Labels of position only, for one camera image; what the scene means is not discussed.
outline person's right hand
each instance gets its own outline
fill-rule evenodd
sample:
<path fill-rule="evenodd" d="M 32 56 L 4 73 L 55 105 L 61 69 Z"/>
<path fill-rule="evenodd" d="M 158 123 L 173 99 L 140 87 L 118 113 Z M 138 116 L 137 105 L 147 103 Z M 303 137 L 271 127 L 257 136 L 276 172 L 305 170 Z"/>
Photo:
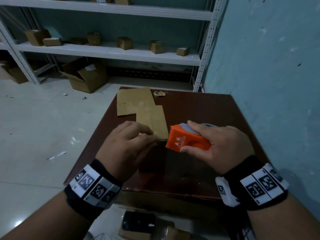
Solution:
<path fill-rule="evenodd" d="M 208 127 L 188 121 L 188 125 L 211 143 L 209 150 L 183 146 L 180 152 L 194 156 L 211 166 L 219 174 L 229 170 L 254 155 L 254 148 L 248 136 L 233 126 Z"/>

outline orange tape dispenser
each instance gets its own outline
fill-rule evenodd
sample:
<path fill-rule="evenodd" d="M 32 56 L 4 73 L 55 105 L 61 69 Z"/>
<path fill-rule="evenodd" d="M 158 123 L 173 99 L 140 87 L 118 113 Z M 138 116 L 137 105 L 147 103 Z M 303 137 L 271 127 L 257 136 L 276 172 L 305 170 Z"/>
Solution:
<path fill-rule="evenodd" d="M 211 124 L 203 124 L 206 126 L 215 126 Z M 203 150 L 209 150 L 211 143 L 195 132 L 185 123 L 170 126 L 170 135 L 166 148 L 180 152 L 180 148 L 184 146 L 198 147 Z"/>

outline hand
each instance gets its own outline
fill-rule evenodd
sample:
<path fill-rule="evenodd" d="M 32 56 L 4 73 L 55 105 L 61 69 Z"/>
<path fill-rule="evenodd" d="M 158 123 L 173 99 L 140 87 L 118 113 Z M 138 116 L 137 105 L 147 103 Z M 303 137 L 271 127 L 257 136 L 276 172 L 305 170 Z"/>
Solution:
<path fill-rule="evenodd" d="M 254 155 L 254 148 L 248 136 L 233 126 L 208 127 L 188 121 L 188 125 L 211 143 L 209 150 L 192 146 L 183 146 L 180 152 L 186 152 L 211 166 L 219 174 L 230 169 Z"/>
<path fill-rule="evenodd" d="M 96 159 L 112 176 L 125 182 L 137 171 L 157 139 L 148 126 L 126 121 L 108 135 Z"/>

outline open cardboard box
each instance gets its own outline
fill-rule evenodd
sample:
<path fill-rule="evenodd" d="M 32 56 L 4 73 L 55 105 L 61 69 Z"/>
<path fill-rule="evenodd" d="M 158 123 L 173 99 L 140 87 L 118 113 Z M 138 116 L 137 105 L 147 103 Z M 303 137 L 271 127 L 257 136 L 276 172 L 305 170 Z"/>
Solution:
<path fill-rule="evenodd" d="M 73 89 L 92 93 L 108 82 L 106 68 L 100 60 L 81 57 L 62 65 L 63 75 L 67 76 Z"/>

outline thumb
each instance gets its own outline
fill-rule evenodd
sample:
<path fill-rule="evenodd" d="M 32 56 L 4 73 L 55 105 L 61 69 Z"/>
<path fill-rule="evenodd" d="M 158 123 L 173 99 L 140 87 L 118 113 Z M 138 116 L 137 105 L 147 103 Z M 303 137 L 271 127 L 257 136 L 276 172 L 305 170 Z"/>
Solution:
<path fill-rule="evenodd" d="M 180 152 L 185 152 L 189 154 L 190 156 L 194 156 L 197 159 L 200 159 L 202 161 L 208 162 L 210 160 L 210 155 L 208 151 L 200 149 L 198 147 L 193 147 L 193 146 L 183 146 L 180 149 Z"/>

